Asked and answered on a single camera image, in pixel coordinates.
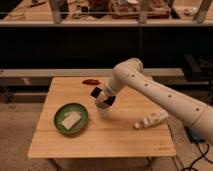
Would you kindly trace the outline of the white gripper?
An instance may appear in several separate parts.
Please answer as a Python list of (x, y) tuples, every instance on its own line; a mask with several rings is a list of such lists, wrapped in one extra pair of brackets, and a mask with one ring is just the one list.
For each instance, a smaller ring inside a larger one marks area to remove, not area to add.
[(98, 97), (99, 103), (106, 103), (107, 105), (112, 106), (114, 103), (116, 96), (108, 97), (99, 87), (95, 87), (90, 95), (94, 98)]

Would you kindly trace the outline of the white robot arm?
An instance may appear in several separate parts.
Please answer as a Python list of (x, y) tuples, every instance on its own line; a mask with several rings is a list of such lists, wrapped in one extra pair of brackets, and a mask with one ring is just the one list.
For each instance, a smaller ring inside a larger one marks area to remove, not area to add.
[(143, 63), (130, 58), (117, 64), (102, 89), (95, 87), (91, 96), (99, 108), (108, 108), (125, 86), (132, 88), (173, 114), (186, 126), (213, 145), (213, 107), (148, 79), (142, 74)]

